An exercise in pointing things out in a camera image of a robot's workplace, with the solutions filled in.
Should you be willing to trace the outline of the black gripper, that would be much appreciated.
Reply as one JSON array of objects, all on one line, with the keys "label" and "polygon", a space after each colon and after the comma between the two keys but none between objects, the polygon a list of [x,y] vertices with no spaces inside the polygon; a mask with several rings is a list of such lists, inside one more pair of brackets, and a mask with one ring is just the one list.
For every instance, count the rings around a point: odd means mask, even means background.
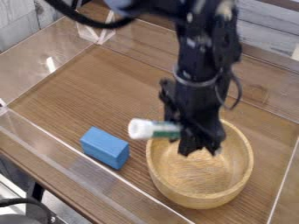
[{"label": "black gripper", "polygon": [[221,147],[227,134],[220,121],[220,109],[224,107],[229,82],[231,78],[221,74],[200,82],[181,77],[160,80],[164,120],[180,126],[179,153],[185,157],[203,145],[212,156]]}]

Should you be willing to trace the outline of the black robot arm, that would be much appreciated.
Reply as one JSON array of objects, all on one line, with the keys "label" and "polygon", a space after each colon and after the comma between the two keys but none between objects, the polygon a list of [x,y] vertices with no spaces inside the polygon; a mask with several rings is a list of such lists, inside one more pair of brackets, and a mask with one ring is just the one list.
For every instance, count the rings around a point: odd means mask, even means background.
[{"label": "black robot arm", "polygon": [[160,81],[164,120],[180,126],[177,152],[215,154],[227,138],[220,121],[232,72],[240,60],[236,0],[104,0],[119,15],[136,18],[152,14],[168,18],[179,43],[172,78]]}]

